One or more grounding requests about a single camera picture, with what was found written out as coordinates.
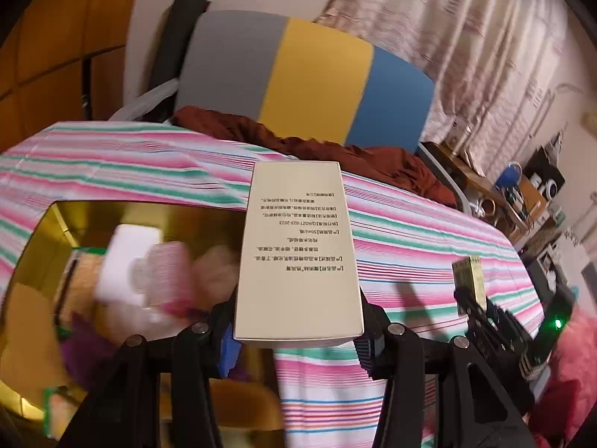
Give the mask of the cream rectangular carton box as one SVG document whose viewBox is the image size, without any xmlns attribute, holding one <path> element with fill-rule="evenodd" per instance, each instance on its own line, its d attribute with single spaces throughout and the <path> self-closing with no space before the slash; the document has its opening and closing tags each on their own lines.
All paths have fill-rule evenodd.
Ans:
<svg viewBox="0 0 597 448">
<path fill-rule="evenodd" d="M 327 347 L 363 332 L 339 164 L 256 164 L 241 251 L 235 339 L 269 348 Z"/>
</svg>

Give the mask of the pink ribbed packet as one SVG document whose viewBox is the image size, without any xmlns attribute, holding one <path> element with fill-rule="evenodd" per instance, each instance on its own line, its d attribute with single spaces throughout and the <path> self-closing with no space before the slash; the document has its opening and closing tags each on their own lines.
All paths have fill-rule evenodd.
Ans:
<svg viewBox="0 0 597 448">
<path fill-rule="evenodd" d="M 187 317 L 195 307 L 191 258 L 181 242 L 153 245 L 131 266 L 132 288 L 142 294 L 144 304 L 173 317 Z"/>
</svg>

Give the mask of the purple snack packet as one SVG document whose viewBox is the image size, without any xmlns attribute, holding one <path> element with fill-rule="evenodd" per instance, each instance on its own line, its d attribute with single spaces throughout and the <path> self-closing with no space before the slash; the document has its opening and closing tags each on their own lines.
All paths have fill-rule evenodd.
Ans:
<svg viewBox="0 0 597 448">
<path fill-rule="evenodd" d="M 116 345 L 95 332 L 82 315 L 72 314 L 70 334 L 60 349 L 68 374 L 89 391 L 113 357 Z"/>
</svg>

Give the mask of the white foam block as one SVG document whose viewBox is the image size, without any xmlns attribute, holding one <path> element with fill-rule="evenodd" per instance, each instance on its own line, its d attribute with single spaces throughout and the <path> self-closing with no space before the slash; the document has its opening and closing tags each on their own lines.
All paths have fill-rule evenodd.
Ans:
<svg viewBox="0 0 597 448">
<path fill-rule="evenodd" d="M 103 256 L 95 298 L 104 304 L 122 302 L 141 307 L 145 294 L 132 286 L 132 266 L 144 259 L 152 246 L 161 243 L 159 228 L 137 224 L 120 224 L 114 230 Z"/>
</svg>

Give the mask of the cluttered wooden side table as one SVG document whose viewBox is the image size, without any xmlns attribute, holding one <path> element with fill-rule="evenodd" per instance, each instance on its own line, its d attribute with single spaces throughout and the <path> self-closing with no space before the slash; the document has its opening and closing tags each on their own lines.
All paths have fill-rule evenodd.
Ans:
<svg viewBox="0 0 597 448">
<path fill-rule="evenodd" d="M 541 183 L 538 175 L 528 178 L 517 162 L 509 163 L 502 177 L 491 181 L 456 154 L 456 144 L 460 139 L 427 147 L 460 187 L 472 214 L 501 231 L 517 249 L 523 248 L 550 218 L 553 199 L 548 194 L 557 191 L 557 183 Z"/>
</svg>

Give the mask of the rust red blanket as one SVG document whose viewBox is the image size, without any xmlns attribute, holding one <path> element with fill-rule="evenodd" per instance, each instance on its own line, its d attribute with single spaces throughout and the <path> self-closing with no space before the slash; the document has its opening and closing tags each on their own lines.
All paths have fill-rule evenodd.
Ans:
<svg viewBox="0 0 597 448">
<path fill-rule="evenodd" d="M 457 207 L 456 197 L 423 160 L 400 147 L 342 146 L 332 141 L 280 138 L 259 122 L 236 114 L 185 106 L 171 118 L 172 124 L 224 141 L 254 144 L 282 155 L 307 161 L 335 161 L 341 169 L 364 178 L 395 186 L 445 206 Z"/>
</svg>

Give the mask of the gold metal tin box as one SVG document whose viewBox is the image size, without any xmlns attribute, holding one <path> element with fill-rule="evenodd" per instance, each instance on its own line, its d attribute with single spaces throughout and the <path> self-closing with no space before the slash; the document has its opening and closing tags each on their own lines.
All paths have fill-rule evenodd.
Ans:
<svg viewBox="0 0 597 448">
<path fill-rule="evenodd" d="M 5 446 L 281 447 L 270 353 L 233 340 L 245 216 L 58 201 L 1 308 L 1 378 L 43 412 Z"/>
</svg>

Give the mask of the grey yellow blue pillow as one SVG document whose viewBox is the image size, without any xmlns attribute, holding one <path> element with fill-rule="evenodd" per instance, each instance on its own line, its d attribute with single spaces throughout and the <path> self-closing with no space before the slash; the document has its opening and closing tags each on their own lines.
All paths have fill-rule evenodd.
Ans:
<svg viewBox="0 0 597 448">
<path fill-rule="evenodd" d="M 351 34 L 277 14 L 199 17 L 176 108 L 249 117 L 281 138 L 418 149 L 434 83 Z"/>
</svg>

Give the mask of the beige patterned curtain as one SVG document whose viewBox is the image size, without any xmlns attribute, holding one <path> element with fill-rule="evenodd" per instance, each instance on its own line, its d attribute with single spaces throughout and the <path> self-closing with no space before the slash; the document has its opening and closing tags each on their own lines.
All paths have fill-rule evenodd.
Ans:
<svg viewBox="0 0 597 448">
<path fill-rule="evenodd" d="M 353 34 L 422 70 L 435 84 L 423 141 L 455 120 L 462 154 L 495 180 L 520 152 L 568 29 L 564 0 L 330 0 L 319 23 Z"/>
</svg>

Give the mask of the orange wooden wardrobe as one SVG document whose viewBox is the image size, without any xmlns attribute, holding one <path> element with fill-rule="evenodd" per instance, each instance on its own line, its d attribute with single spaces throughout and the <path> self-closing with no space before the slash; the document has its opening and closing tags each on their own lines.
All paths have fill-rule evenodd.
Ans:
<svg viewBox="0 0 597 448">
<path fill-rule="evenodd" d="M 135 0 L 1 0 L 1 148 L 124 103 Z"/>
</svg>

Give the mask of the white metal bed rail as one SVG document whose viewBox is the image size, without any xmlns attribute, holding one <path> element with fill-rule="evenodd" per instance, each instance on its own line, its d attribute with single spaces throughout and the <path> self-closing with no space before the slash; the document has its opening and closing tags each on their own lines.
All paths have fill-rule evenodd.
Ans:
<svg viewBox="0 0 597 448">
<path fill-rule="evenodd" d="M 125 104 L 125 106 L 109 117 L 109 121 L 138 120 L 174 96 L 178 88 L 179 80 L 177 78 L 170 79 Z"/>
</svg>

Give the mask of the black upright post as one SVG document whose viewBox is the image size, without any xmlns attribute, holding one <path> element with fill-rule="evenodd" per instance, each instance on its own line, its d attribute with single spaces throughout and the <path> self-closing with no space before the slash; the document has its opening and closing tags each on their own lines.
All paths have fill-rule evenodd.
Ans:
<svg viewBox="0 0 597 448">
<path fill-rule="evenodd" d="M 148 90 L 166 83 L 168 95 L 144 115 L 145 120 L 161 122 L 171 117 L 178 82 L 189 42 L 199 17 L 209 8 L 209 0 L 174 0 L 171 5 L 149 75 Z"/>
</svg>

